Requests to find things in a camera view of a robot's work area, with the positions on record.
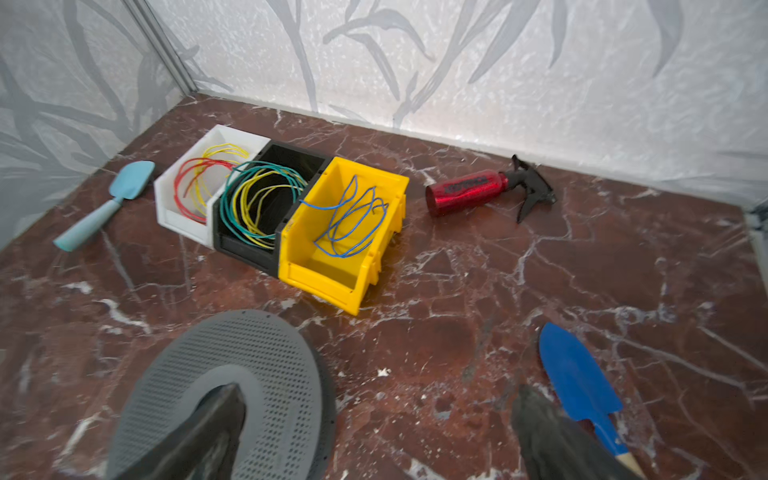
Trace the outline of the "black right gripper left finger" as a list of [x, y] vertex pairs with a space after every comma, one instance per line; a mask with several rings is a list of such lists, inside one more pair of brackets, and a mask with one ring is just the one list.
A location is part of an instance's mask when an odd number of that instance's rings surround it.
[[206, 394], [196, 410], [120, 479], [229, 479], [246, 417], [235, 383]]

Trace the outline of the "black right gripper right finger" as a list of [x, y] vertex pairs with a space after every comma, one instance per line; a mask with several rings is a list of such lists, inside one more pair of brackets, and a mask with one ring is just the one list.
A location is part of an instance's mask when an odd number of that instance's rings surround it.
[[638, 479], [575, 421], [528, 385], [519, 387], [512, 428], [530, 479]]

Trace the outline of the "grey perforated spool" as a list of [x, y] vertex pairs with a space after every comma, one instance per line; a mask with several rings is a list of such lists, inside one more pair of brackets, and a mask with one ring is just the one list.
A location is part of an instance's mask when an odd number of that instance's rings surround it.
[[234, 478], [323, 478], [335, 434], [332, 379], [292, 325], [257, 310], [217, 314], [153, 361], [123, 410], [107, 478], [125, 471], [191, 415], [205, 394], [228, 383], [241, 388], [246, 405]]

